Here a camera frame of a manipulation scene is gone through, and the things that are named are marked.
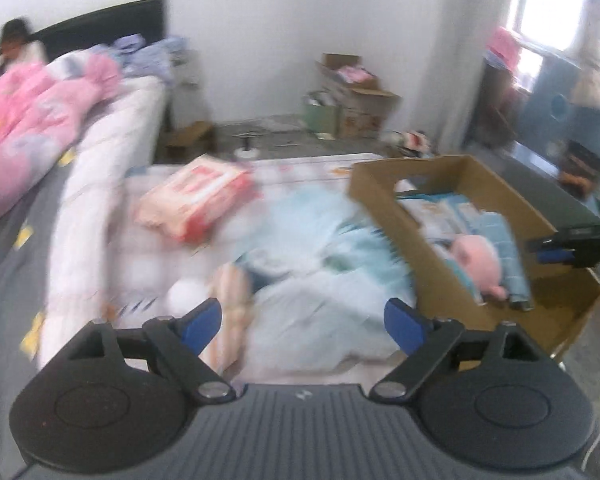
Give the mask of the small white sock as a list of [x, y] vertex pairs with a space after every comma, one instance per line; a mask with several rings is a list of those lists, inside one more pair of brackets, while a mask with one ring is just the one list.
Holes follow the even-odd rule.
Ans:
[[166, 313], [181, 318], [209, 297], [208, 285], [198, 278], [182, 278], [166, 293]]

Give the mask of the light blue checkered towel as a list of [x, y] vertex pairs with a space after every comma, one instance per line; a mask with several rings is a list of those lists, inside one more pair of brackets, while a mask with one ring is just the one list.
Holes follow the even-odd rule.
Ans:
[[501, 286], [509, 305], [519, 311], [533, 309], [530, 284], [512, 230], [506, 219], [494, 211], [480, 212], [472, 224], [476, 234], [485, 237], [495, 248], [501, 263]]

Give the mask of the brown cardboard box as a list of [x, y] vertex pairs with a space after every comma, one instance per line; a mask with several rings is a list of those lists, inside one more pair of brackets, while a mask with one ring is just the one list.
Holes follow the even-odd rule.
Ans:
[[414, 274], [411, 304], [430, 318], [474, 330], [515, 322], [561, 361], [600, 298], [592, 270], [528, 251], [554, 226], [470, 156], [360, 162], [349, 195], [398, 248]]

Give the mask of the pink plush toy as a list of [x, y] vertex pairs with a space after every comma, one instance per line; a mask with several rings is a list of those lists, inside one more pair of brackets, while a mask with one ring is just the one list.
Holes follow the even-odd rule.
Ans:
[[454, 238], [448, 249], [452, 270], [468, 289], [473, 300], [483, 304], [492, 298], [507, 299], [501, 286], [502, 269], [493, 245], [481, 235], [463, 234]]

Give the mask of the light blue fluffy blanket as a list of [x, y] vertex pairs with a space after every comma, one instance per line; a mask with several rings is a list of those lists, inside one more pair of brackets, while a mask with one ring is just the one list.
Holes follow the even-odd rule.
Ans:
[[346, 194], [307, 185], [273, 200], [237, 264], [253, 286], [244, 354], [250, 370], [326, 373], [398, 351], [384, 309], [391, 298], [414, 304], [412, 271]]

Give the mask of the pink red wet wipes pack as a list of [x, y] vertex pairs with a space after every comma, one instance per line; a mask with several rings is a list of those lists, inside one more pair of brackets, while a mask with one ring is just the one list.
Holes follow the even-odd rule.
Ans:
[[253, 191], [250, 171], [200, 155], [138, 201], [134, 220], [181, 243], [203, 242]]

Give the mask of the small cardboard box on floor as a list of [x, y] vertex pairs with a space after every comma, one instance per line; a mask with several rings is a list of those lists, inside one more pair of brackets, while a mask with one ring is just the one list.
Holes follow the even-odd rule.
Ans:
[[198, 120], [173, 131], [166, 139], [163, 157], [172, 162], [186, 162], [203, 154], [216, 152], [215, 128], [212, 122]]

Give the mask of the white patterned mattress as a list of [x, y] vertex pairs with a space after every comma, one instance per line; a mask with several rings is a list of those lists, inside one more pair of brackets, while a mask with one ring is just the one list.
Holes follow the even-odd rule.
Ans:
[[104, 312], [111, 216], [119, 207], [125, 174], [154, 158], [168, 99], [166, 85], [156, 76], [125, 78], [118, 95], [88, 116], [50, 237], [35, 347], [38, 367]]

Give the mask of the green box in corner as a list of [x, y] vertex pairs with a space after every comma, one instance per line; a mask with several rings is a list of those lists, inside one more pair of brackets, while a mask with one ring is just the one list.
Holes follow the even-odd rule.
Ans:
[[325, 90], [308, 92], [302, 101], [302, 120], [317, 136], [338, 136], [340, 106]]

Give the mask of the stacked cardboard boxes in corner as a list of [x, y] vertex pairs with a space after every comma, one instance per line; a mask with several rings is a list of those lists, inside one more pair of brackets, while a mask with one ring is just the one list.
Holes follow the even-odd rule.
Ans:
[[337, 136], [377, 136], [401, 102], [366, 70], [358, 55], [324, 53], [317, 63], [323, 89], [338, 107]]

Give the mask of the pink quilted blanket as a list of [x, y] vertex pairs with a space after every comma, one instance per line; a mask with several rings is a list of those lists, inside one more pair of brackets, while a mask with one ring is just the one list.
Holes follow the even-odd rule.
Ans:
[[121, 81], [110, 56], [90, 52], [78, 56], [69, 78], [40, 63], [0, 77], [0, 217], [78, 140], [85, 116], [114, 98]]

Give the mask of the pile of blue grey clothes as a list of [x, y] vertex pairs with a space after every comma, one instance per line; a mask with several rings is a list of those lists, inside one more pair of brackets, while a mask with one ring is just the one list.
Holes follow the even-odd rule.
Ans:
[[112, 44], [96, 44], [95, 53], [106, 54], [117, 63], [124, 78], [157, 77], [164, 84], [174, 84], [174, 67], [188, 60], [188, 39], [167, 36], [148, 44], [141, 34], [123, 36]]

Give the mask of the dark wooden headboard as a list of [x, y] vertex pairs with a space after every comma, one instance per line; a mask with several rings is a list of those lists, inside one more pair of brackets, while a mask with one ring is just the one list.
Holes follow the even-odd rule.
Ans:
[[50, 61], [70, 51], [140, 34], [148, 42], [159, 41], [168, 30], [168, 0], [135, 0], [68, 18], [33, 34], [41, 41]]

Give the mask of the child with dark hair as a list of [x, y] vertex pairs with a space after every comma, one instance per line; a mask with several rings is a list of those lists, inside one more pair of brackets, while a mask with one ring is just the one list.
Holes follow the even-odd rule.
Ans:
[[29, 63], [47, 63], [44, 44], [34, 38], [24, 18], [14, 18], [0, 33], [0, 77], [18, 64]]

